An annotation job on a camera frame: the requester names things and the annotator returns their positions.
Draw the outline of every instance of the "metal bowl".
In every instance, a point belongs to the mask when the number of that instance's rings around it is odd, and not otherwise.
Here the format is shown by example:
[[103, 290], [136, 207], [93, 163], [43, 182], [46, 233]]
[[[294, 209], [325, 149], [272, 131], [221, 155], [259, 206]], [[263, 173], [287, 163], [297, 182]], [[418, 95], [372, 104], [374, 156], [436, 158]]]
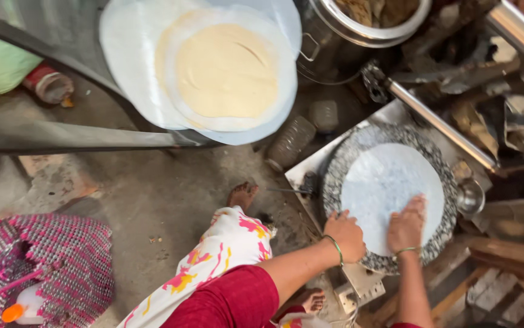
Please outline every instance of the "metal bowl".
[[474, 179], [465, 179], [458, 184], [456, 205], [464, 215], [472, 215], [484, 208], [484, 190]]

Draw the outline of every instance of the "green bangle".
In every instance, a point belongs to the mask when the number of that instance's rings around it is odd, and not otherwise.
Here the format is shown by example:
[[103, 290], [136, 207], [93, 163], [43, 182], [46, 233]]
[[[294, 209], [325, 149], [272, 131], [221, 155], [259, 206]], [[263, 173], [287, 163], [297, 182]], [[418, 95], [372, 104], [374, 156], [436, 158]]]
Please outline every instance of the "green bangle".
[[333, 242], [333, 244], [335, 244], [336, 249], [339, 251], [340, 266], [343, 266], [343, 253], [340, 252], [339, 245], [335, 242], [335, 238], [333, 238], [333, 237], [331, 237], [329, 235], [324, 235], [323, 237], [327, 237], [328, 239], [331, 240], [331, 242]]
[[408, 247], [408, 248], [400, 249], [395, 254], [395, 257], [398, 257], [401, 253], [403, 253], [404, 251], [408, 251], [408, 250], [418, 250], [418, 248], [417, 247]]

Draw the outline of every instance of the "red shirt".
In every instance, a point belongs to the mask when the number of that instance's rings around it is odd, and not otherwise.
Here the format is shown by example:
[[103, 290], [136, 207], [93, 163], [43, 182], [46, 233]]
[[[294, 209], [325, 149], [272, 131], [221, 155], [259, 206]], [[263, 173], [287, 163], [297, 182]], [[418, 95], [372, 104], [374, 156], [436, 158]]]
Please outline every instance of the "red shirt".
[[[278, 290], [261, 267], [241, 265], [197, 288], [173, 311], [161, 328], [275, 328], [270, 318], [278, 310]], [[283, 315], [304, 312], [293, 306]], [[419, 328], [397, 323], [392, 328]]]

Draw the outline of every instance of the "plastic bottle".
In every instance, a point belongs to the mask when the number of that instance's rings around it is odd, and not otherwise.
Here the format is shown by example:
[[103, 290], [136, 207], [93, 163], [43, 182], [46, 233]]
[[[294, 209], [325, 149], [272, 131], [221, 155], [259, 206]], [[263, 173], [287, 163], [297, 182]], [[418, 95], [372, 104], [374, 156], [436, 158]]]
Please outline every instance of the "plastic bottle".
[[41, 308], [44, 299], [35, 294], [42, 284], [43, 281], [23, 289], [17, 297], [17, 303], [5, 309], [1, 314], [3, 322], [43, 324], [43, 317], [38, 315], [38, 310]]
[[268, 149], [266, 163], [278, 172], [292, 166], [299, 153], [314, 138], [316, 129], [302, 116], [294, 120], [280, 132]]
[[310, 105], [310, 120], [319, 133], [329, 134], [339, 125], [336, 102], [315, 101]]

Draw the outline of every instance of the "woman's right hand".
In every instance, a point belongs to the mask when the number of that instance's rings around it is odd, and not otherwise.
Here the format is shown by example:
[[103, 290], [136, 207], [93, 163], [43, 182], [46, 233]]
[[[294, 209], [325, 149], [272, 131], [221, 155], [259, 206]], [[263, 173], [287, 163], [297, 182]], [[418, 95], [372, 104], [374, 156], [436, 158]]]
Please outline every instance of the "woman's right hand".
[[396, 254], [402, 249], [421, 247], [421, 233], [426, 222], [426, 197], [413, 197], [400, 212], [391, 213], [387, 232], [389, 250]]
[[348, 215], [349, 210], [343, 211], [339, 216], [336, 212], [331, 213], [326, 220], [324, 234], [333, 237], [337, 242], [345, 263], [355, 263], [365, 256], [365, 243], [363, 230], [356, 224], [357, 219], [349, 218]]

